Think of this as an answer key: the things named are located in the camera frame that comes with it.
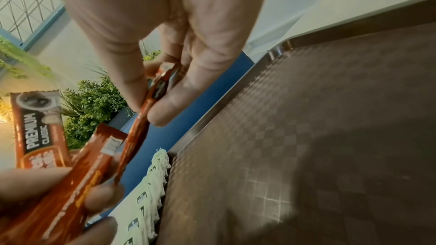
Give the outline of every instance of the barcode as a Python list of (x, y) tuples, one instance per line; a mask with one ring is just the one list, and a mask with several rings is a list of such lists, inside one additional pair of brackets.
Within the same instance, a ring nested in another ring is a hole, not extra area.
[(110, 136), (100, 152), (113, 156), (122, 142), (123, 140)]

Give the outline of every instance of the person's right hand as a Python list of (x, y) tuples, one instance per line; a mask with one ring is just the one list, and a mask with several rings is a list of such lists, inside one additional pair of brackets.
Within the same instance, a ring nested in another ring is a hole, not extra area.
[[(111, 80), (134, 111), (162, 61), (189, 65), (185, 78), (148, 114), (163, 126), (212, 84), (241, 53), (263, 0), (64, 0)], [(162, 54), (143, 66), (138, 42), (158, 27)]]

